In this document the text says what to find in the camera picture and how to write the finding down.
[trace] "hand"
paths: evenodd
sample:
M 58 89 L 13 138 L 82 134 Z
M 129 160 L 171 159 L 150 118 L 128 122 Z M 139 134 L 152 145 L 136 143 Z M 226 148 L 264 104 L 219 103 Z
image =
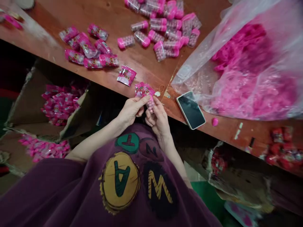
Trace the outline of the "hand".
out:
M 146 111 L 145 122 L 152 128 L 158 138 L 160 147 L 164 148 L 164 142 L 172 139 L 168 124 L 167 113 L 164 110 L 162 103 L 154 96 L 155 106 L 153 107 L 154 114 L 149 110 Z
M 120 111 L 117 119 L 125 125 L 125 128 L 132 125 L 136 117 L 141 117 L 144 112 L 144 105 L 151 98 L 147 95 L 143 98 L 135 97 L 126 100 L 123 109 Z

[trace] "open cardboard box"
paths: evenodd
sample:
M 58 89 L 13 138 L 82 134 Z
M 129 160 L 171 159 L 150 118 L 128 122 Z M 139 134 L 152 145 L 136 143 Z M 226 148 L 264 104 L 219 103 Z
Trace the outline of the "open cardboard box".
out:
M 101 112 L 101 86 L 91 82 L 79 98 L 80 107 L 69 117 L 66 126 L 54 126 L 41 112 L 45 100 L 41 94 L 47 84 L 69 86 L 73 80 L 84 78 L 51 62 L 38 59 L 26 77 L 19 97 L 12 106 L 5 126 L 8 130 L 26 133 L 38 139 L 59 143 L 71 137 L 90 131 Z

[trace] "plastic bag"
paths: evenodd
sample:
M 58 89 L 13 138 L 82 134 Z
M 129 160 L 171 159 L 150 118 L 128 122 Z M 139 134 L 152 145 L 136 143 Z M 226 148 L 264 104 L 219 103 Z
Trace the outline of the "plastic bag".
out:
M 209 113 L 279 120 L 303 113 L 299 0 L 241 0 L 177 72 L 172 87 Z

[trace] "circular patch on shirt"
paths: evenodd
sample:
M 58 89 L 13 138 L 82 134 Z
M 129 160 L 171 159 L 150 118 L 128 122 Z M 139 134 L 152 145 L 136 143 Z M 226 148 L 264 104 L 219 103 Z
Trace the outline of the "circular patch on shirt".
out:
M 103 204 L 113 215 L 128 207 L 140 189 L 138 167 L 124 152 L 106 162 L 99 180 Z
M 143 168 L 143 185 L 151 210 L 160 220 L 169 220 L 179 210 L 176 188 L 163 167 L 156 162 L 146 162 Z
M 151 159 L 152 161 L 164 161 L 158 142 L 152 138 L 144 138 L 140 140 L 139 151 L 143 156 Z
M 139 136 L 136 133 L 129 133 L 117 138 L 115 145 L 122 147 L 130 154 L 135 154 L 139 148 Z

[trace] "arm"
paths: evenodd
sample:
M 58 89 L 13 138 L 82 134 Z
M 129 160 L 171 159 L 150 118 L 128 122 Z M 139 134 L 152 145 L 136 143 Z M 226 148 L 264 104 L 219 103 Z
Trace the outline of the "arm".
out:
M 149 101 L 150 96 L 143 98 L 135 97 L 128 99 L 118 117 L 112 120 L 100 131 L 79 143 L 67 156 L 80 162 L 87 162 L 91 155 L 108 141 L 118 137 L 128 126 L 132 125 L 136 117 L 142 116 L 144 105 Z
M 145 122 L 151 126 L 157 136 L 161 149 L 173 163 L 187 187 L 192 189 L 183 161 L 175 148 L 173 137 L 170 133 L 167 113 L 165 112 L 162 103 L 156 97 L 153 98 L 156 104 L 153 107 L 155 114 L 150 114 L 149 110 L 147 110 Z

